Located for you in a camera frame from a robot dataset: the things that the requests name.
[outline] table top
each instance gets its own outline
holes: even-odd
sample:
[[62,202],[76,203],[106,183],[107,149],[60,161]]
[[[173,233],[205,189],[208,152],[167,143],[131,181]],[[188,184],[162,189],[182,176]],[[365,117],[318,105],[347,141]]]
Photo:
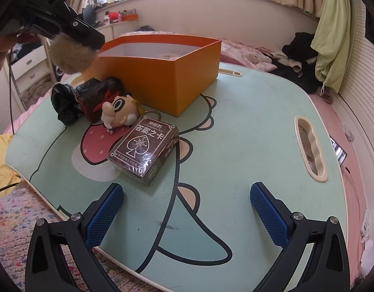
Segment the table top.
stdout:
[[[11,140],[6,163],[60,213],[83,212],[112,182],[124,188],[122,208],[101,249],[137,277],[165,290],[252,291],[279,255],[250,204],[262,181],[290,211],[309,219],[336,216],[347,233],[345,194],[335,153],[308,95],[280,77],[228,64],[176,118],[180,144],[149,187],[120,174],[106,155],[127,128],[109,135],[85,117],[64,126],[46,99]],[[295,116],[314,126],[328,169],[308,174]],[[306,265],[310,245],[289,287]]]

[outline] knitted rug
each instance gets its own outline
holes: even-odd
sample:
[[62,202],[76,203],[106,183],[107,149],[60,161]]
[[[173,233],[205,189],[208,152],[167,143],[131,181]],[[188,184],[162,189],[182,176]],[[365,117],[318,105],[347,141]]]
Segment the knitted rug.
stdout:
[[[45,218],[58,222],[59,217],[25,183],[0,197],[0,262],[15,284],[25,290],[25,264],[30,238],[36,221]],[[88,291],[67,246],[63,246],[67,264],[82,291]],[[93,250],[103,268],[123,292],[158,292],[159,290],[119,268]]]

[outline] screw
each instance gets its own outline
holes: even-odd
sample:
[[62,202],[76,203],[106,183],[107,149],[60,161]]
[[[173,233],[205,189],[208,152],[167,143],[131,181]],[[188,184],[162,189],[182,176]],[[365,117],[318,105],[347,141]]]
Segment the screw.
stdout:
[[295,212],[293,216],[294,216],[294,218],[297,219],[298,221],[303,220],[303,217],[304,217],[303,214],[300,213],[300,212]]
[[331,216],[331,217],[330,217],[330,221],[331,221],[333,224],[338,224],[338,218],[336,218],[335,216]]
[[43,225],[45,223],[45,219],[43,219],[43,218],[39,218],[38,220],[37,220],[37,222],[36,222],[36,225],[37,226],[41,226],[41,225]]
[[75,213],[71,215],[71,220],[72,221],[78,221],[80,220],[81,214],[80,213]]

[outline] blue gripper pad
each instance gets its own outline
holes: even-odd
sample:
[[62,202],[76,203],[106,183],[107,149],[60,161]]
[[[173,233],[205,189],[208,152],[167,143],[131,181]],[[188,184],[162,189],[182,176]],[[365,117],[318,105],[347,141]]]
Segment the blue gripper pad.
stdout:
[[250,188],[250,201],[273,243],[283,249],[289,243],[288,227],[257,183]]
[[123,201],[124,191],[117,185],[87,225],[85,244],[89,249],[102,243]]

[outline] spade symbol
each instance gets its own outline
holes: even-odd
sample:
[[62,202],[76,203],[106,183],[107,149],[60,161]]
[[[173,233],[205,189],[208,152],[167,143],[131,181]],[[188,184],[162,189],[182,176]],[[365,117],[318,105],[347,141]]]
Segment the spade symbol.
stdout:
[[149,139],[147,136],[137,136],[132,138],[127,143],[129,151],[126,153],[133,158],[136,158],[136,154],[145,154],[149,149]]

